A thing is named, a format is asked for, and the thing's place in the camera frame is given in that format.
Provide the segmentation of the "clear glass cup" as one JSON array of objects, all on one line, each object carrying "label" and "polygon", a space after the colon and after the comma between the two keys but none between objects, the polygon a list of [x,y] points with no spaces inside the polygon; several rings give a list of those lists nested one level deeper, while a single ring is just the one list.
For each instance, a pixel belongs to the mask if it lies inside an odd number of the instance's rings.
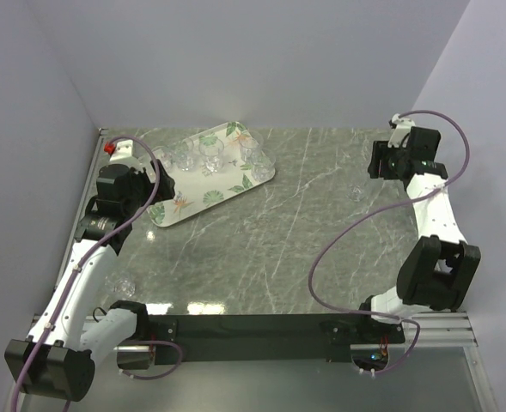
[{"label": "clear glass cup", "polygon": [[252,176],[258,182],[266,182],[276,174],[275,157],[269,152],[258,152],[251,157]]},{"label": "clear glass cup", "polygon": [[161,162],[164,170],[170,173],[174,169],[174,152],[168,146],[158,146],[152,149],[156,159]]},{"label": "clear glass cup", "polygon": [[238,137],[238,143],[240,145],[241,159],[247,163],[253,155],[262,149],[264,138],[261,134],[253,130],[242,133]]},{"label": "clear glass cup", "polygon": [[128,277],[110,278],[106,281],[106,291],[117,299],[129,300],[136,292],[136,283]]},{"label": "clear glass cup", "polygon": [[223,168],[224,143],[216,136],[202,136],[199,139],[199,153],[204,165],[212,173],[219,173]]},{"label": "clear glass cup", "polygon": [[368,194],[365,185],[350,185],[347,191],[347,197],[354,203],[361,202]]},{"label": "clear glass cup", "polygon": [[190,138],[176,142],[172,146],[175,165],[182,171],[189,172],[195,166],[194,143]]}]

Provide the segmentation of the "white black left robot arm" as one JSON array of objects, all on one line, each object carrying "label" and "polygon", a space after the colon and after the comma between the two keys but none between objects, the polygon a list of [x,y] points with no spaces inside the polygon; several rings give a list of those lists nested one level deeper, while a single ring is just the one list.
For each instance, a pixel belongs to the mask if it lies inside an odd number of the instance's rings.
[{"label": "white black left robot arm", "polygon": [[151,205],[175,196],[174,180],[162,163],[123,162],[102,167],[96,194],[77,223],[70,259],[47,308],[23,340],[13,339],[4,359],[15,380],[11,407],[25,393],[79,402],[96,368],[120,343],[139,345],[152,336],[147,308],[118,300],[89,330],[83,328],[96,292],[107,279],[132,223]]}]

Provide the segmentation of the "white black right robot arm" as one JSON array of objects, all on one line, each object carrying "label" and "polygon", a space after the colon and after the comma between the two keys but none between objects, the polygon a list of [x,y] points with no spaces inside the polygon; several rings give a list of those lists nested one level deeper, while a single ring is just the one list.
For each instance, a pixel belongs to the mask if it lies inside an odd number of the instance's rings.
[{"label": "white black right robot arm", "polygon": [[386,324],[420,312],[454,312],[466,297],[481,260],[467,243],[449,201],[446,167],[435,160],[438,130],[397,125],[388,141],[376,141],[368,172],[372,179],[398,180],[413,201],[418,241],[403,262],[396,284],[366,302],[371,313],[356,321],[364,342],[376,342]]}]

